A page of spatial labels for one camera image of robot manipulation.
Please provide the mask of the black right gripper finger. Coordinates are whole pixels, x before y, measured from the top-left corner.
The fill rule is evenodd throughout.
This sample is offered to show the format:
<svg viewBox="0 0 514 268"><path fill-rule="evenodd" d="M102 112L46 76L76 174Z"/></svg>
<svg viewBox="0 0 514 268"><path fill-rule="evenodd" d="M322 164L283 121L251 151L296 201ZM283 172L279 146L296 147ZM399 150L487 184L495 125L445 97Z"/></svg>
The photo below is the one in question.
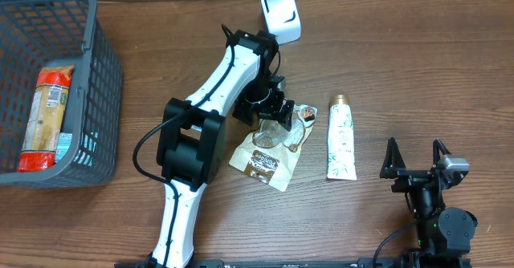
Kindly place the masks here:
<svg viewBox="0 0 514 268"><path fill-rule="evenodd" d="M394 137L388 139L385 159L381 167L382 172L403 172L406 170L405 163L399 151L398 144Z"/></svg>
<svg viewBox="0 0 514 268"><path fill-rule="evenodd" d="M437 164L442 158L442 156L448 154L450 154L449 150L446 148L446 146L439 138L436 138L433 141L433 164Z"/></svg>

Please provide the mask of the white bamboo print tube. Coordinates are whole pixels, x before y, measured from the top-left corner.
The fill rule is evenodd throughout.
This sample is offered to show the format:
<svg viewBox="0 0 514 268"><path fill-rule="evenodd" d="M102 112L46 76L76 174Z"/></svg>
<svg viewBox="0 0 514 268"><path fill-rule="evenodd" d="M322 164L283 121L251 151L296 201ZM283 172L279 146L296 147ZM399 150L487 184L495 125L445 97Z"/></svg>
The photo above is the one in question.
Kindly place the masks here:
<svg viewBox="0 0 514 268"><path fill-rule="evenodd" d="M329 103L327 178L346 181L357 179L353 117L346 95L335 95Z"/></svg>

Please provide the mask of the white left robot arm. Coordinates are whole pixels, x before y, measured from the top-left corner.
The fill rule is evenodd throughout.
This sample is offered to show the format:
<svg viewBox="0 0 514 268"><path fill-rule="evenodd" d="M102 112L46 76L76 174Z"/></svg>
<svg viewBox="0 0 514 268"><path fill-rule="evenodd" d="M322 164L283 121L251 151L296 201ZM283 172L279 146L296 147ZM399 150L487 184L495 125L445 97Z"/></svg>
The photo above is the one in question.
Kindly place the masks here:
<svg viewBox="0 0 514 268"><path fill-rule="evenodd" d="M283 77L271 71L279 54L273 34L225 29L226 50L210 78L187 99L165 106L157 146L164 178L161 231L144 267L186 267L194 255L194 228L206 186L225 154L226 118L252 125L272 120L292 125L293 101L280 89Z"/></svg>

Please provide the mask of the clear brown snack bag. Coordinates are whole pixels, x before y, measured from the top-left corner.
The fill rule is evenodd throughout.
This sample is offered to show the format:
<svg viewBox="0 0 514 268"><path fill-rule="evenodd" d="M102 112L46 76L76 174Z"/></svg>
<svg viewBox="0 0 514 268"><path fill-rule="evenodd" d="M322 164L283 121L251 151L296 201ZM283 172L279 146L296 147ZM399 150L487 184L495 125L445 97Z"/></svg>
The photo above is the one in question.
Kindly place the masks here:
<svg viewBox="0 0 514 268"><path fill-rule="evenodd" d="M229 165L280 192L285 191L316 118L317 109L302 104L293 108L289 131L276 121L260 120L259 128L235 149Z"/></svg>

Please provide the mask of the orange pasta package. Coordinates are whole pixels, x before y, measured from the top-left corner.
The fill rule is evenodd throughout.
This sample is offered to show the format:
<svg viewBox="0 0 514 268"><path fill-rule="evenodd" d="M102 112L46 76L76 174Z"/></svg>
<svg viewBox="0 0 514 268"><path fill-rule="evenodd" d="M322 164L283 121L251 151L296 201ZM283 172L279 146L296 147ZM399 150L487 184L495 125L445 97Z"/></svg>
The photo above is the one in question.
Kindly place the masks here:
<svg viewBox="0 0 514 268"><path fill-rule="evenodd" d="M54 165L74 68L73 65L45 67L39 72L19 172L39 172Z"/></svg>

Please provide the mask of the teal snack bar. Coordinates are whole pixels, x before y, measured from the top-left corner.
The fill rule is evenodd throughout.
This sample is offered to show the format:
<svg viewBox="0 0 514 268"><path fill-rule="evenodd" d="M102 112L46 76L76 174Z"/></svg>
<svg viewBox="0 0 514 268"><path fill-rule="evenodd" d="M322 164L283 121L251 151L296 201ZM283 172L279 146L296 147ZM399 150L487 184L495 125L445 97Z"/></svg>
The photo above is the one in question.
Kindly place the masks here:
<svg viewBox="0 0 514 268"><path fill-rule="evenodd" d="M55 163L61 161L66 155L67 151L71 147L73 134L61 132L59 134L59 138L57 141L57 146L55 150Z"/></svg>

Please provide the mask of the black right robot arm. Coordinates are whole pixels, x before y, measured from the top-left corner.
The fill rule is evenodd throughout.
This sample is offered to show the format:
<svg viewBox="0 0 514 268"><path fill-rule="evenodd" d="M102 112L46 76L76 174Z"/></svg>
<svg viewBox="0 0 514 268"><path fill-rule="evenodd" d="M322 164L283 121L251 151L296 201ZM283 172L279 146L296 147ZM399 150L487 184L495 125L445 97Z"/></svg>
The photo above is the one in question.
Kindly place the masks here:
<svg viewBox="0 0 514 268"><path fill-rule="evenodd" d="M409 170L396 140L389 138L379 177L394 180L391 190L405 196L414 220L381 242L372 258L373 267L471 266L464 255L471 250L478 220L464 209L446 207L443 200L443 191L460 184L469 173L470 164L464 157L451 154L440 139L434 140L432 152L429 169ZM395 259L379 257L386 243L411 228L417 232L417 248L405 249Z"/></svg>

